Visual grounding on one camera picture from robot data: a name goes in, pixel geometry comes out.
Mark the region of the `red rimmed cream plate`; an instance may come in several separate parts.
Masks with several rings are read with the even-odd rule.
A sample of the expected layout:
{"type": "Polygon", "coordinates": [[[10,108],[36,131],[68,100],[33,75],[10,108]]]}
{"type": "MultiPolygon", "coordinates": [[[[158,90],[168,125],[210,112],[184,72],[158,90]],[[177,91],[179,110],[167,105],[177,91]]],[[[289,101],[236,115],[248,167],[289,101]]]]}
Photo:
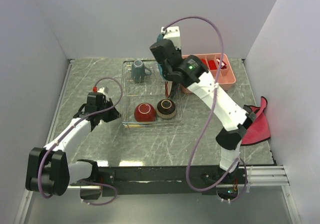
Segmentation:
{"type": "Polygon", "coordinates": [[[165,96],[166,98],[172,98],[174,96],[175,89],[172,81],[165,82],[165,96]]]}

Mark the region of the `black floral square plate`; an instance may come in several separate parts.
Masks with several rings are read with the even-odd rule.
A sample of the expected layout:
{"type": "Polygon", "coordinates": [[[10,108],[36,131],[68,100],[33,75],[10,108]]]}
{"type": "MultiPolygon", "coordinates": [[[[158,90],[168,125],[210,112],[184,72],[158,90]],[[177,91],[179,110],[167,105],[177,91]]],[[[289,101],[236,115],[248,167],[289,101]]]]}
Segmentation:
{"type": "Polygon", "coordinates": [[[174,97],[176,95],[176,93],[178,92],[179,90],[179,87],[180,85],[177,84],[177,83],[173,83],[172,84],[172,87],[171,87],[171,96],[174,97]]]}

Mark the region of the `teal scalloped plate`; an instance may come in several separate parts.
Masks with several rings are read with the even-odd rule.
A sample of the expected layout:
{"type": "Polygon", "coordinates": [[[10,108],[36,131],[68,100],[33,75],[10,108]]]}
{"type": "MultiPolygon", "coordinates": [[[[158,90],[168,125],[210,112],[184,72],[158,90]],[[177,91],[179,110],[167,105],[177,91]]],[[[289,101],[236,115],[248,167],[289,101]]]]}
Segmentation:
{"type": "MultiPolygon", "coordinates": [[[[157,39],[156,39],[157,42],[160,41],[160,40],[162,40],[162,39],[163,39],[163,36],[164,36],[164,34],[160,33],[160,34],[158,35],[157,39]]],[[[163,69],[162,69],[161,65],[158,63],[157,66],[158,66],[158,70],[159,70],[159,73],[160,73],[162,79],[165,80],[165,78],[164,78],[164,76],[163,76],[163,71],[162,71],[163,69]]]]}

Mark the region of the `cream bowl brown stripes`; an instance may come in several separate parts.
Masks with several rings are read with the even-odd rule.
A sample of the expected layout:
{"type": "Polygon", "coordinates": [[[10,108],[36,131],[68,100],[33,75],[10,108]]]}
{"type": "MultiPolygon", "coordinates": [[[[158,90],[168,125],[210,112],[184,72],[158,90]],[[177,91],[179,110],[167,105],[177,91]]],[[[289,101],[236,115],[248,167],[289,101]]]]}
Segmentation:
{"type": "Polygon", "coordinates": [[[134,118],[137,122],[154,122],[156,110],[149,103],[140,103],[134,110],[134,118]]]}

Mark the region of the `wire dish rack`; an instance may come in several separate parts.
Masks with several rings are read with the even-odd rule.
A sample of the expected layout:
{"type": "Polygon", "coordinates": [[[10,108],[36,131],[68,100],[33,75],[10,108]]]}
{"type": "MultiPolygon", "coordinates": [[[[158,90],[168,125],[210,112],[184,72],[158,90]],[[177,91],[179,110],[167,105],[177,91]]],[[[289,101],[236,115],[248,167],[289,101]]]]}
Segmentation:
{"type": "Polygon", "coordinates": [[[176,115],[174,117],[165,120],[156,116],[154,122],[138,122],[134,118],[135,108],[139,104],[146,102],[156,108],[158,102],[166,98],[166,83],[161,77],[157,62],[152,59],[143,60],[145,67],[151,70],[151,75],[147,76],[141,83],[134,82],[131,77],[133,63],[133,60],[126,60],[122,64],[121,84],[123,87],[123,96],[119,108],[121,122],[124,127],[133,129],[177,125],[180,123],[183,120],[183,111],[179,88],[177,88],[174,96],[170,98],[176,106],[176,115]]]}

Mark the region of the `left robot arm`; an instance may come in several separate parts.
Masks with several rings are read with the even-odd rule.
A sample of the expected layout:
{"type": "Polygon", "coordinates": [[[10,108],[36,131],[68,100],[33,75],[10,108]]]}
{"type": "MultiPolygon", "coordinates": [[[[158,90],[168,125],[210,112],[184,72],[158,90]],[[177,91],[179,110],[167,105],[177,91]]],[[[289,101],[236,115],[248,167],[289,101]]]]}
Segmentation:
{"type": "Polygon", "coordinates": [[[70,124],[42,148],[34,147],[28,156],[25,187],[43,192],[46,198],[61,196],[70,184],[84,180],[88,185],[100,179],[96,161],[79,159],[69,164],[81,142],[101,122],[110,122],[120,113],[105,91],[90,92],[86,103],[74,114],[70,124]]]}

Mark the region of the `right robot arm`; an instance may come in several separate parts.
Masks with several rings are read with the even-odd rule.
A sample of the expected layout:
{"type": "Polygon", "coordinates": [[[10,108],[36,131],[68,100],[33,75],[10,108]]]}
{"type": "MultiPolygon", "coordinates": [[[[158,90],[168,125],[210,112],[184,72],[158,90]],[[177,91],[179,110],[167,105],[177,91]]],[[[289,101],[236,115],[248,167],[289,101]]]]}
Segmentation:
{"type": "Polygon", "coordinates": [[[182,57],[171,40],[162,39],[152,44],[150,51],[160,64],[165,80],[195,94],[222,123],[222,130],[215,138],[221,147],[219,177],[222,182],[231,183],[237,176],[242,139],[256,114],[236,104],[197,56],[182,57]]]}

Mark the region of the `dark brown patterned bowl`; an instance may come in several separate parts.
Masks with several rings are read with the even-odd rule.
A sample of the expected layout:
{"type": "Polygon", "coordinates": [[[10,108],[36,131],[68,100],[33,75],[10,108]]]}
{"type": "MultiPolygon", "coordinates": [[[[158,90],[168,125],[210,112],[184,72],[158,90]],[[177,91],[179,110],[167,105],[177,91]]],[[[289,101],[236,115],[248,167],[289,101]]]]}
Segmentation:
{"type": "Polygon", "coordinates": [[[170,99],[162,99],[157,103],[156,114],[165,120],[172,119],[177,113],[175,103],[170,99]]]}

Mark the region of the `green mug cream inside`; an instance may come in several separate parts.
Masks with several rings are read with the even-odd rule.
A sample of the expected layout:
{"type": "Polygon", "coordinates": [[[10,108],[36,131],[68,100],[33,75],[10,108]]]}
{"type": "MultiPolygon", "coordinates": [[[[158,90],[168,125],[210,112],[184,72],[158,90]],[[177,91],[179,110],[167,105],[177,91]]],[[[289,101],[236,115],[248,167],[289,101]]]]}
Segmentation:
{"type": "Polygon", "coordinates": [[[151,76],[152,70],[145,66],[142,60],[135,60],[131,65],[131,78],[135,83],[142,83],[151,76]]]}

